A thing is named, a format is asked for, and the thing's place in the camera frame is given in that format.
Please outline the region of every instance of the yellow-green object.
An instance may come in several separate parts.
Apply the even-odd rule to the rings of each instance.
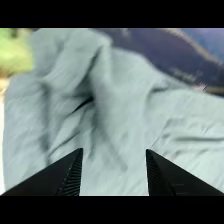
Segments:
[[[0,28],[0,77],[32,70],[32,53],[28,45],[29,31],[19,29],[13,37],[11,28]]]

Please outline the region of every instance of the gray cloth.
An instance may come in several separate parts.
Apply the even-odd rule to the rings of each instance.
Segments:
[[[223,99],[93,30],[41,29],[31,45],[36,68],[6,93],[6,189],[82,147],[80,195],[147,195],[147,148],[224,191]]]

